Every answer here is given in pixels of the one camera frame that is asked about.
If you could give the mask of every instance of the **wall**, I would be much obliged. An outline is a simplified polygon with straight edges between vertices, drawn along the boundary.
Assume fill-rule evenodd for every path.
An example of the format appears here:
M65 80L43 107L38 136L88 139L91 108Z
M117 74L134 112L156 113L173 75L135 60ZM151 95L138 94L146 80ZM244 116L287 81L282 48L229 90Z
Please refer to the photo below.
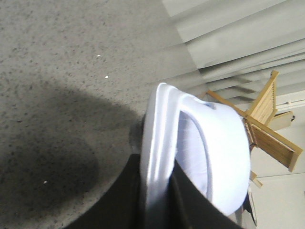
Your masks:
M305 174L264 177L257 188L251 183L257 229L305 228Z

